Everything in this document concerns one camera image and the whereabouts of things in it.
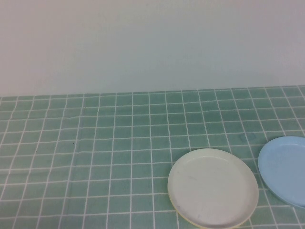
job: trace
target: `wall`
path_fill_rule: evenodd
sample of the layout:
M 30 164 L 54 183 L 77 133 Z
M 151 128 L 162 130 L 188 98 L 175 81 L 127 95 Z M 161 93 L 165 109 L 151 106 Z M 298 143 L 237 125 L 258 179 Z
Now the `wall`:
M 304 0 L 0 1 L 0 95 L 305 84 Z

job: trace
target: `light blue plastic plate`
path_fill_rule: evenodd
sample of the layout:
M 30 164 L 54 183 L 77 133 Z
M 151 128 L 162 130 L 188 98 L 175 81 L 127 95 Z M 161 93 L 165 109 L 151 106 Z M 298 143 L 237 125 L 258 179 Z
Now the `light blue plastic plate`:
M 258 156 L 264 182 L 280 199 L 305 208 L 305 138 L 279 137 Z

